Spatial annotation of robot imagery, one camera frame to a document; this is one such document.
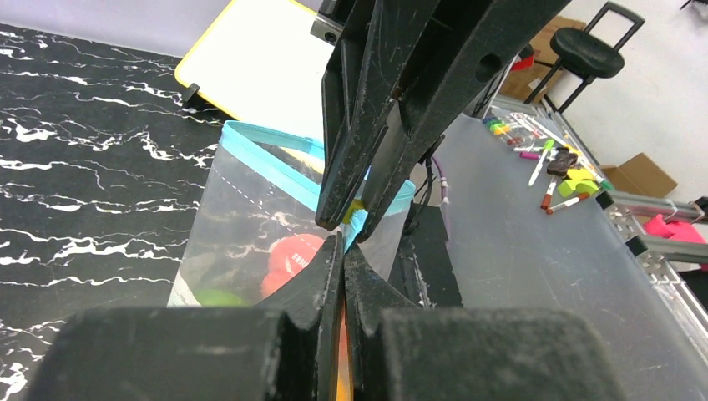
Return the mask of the clear zip top bag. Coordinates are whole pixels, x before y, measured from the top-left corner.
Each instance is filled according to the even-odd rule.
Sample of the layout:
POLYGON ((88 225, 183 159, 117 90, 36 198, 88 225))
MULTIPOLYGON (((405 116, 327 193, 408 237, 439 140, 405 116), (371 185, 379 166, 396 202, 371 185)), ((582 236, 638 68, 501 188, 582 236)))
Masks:
POLYGON ((202 307, 200 289, 233 292, 247 306, 263 300, 260 285, 280 239, 328 236, 315 221, 323 164, 319 140, 226 122, 168 305, 202 307))

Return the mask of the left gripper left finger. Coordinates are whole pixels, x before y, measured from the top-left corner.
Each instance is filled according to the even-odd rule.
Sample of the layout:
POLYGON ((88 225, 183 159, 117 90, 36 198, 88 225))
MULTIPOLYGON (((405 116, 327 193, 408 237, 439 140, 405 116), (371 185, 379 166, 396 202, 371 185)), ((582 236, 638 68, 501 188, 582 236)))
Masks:
POLYGON ((74 315, 29 400, 333 400, 344 241, 252 307, 127 307, 74 315))

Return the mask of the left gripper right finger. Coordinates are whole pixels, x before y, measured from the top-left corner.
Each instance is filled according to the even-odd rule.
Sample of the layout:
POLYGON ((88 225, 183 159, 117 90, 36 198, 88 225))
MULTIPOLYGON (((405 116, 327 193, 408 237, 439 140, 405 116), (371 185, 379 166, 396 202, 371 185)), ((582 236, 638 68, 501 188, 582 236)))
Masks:
POLYGON ((622 400, 608 353, 582 317, 546 308, 424 309, 344 257, 356 400, 622 400))

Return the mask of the yellow bell pepper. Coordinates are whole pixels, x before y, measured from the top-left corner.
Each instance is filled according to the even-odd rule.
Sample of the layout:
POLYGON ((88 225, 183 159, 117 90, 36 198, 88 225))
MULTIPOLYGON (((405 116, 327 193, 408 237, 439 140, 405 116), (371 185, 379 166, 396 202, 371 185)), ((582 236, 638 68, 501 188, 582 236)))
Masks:
POLYGON ((352 401, 353 388, 351 384, 349 338, 346 325, 346 309, 341 311, 339 318, 339 343, 337 364, 336 401, 352 401))

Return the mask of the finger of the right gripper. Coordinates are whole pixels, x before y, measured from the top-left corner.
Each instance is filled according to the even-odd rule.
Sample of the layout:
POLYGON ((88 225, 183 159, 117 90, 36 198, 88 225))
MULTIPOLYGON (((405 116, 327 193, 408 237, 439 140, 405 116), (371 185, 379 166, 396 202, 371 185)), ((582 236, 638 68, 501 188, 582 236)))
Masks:
POLYGON ((369 171, 362 192, 367 240, 414 165, 565 1, 440 1, 415 25, 426 1, 377 3, 369 28, 366 106, 396 123, 368 123, 372 145, 358 159, 369 171))
POLYGON ((344 22, 322 78, 325 173, 318 226, 344 220, 386 133, 392 95, 436 1, 325 1, 344 22))

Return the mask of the pink peach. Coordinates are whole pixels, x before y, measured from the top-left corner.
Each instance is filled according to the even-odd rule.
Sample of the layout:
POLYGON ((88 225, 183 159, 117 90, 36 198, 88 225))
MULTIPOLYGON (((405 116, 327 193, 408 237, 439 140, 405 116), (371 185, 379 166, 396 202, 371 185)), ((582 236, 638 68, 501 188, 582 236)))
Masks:
POLYGON ((262 297, 267 298, 307 267, 323 243, 323 238, 312 234, 280 239, 268 258, 268 272, 260 285, 262 297))

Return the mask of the small green lime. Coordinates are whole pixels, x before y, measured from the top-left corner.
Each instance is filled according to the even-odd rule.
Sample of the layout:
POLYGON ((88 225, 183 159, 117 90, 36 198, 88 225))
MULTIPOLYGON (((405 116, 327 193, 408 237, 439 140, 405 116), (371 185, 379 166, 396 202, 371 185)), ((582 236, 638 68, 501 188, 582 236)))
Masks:
POLYGON ((248 302, 237 294, 218 289, 195 290, 194 297, 202 307, 244 307, 248 305, 248 302))

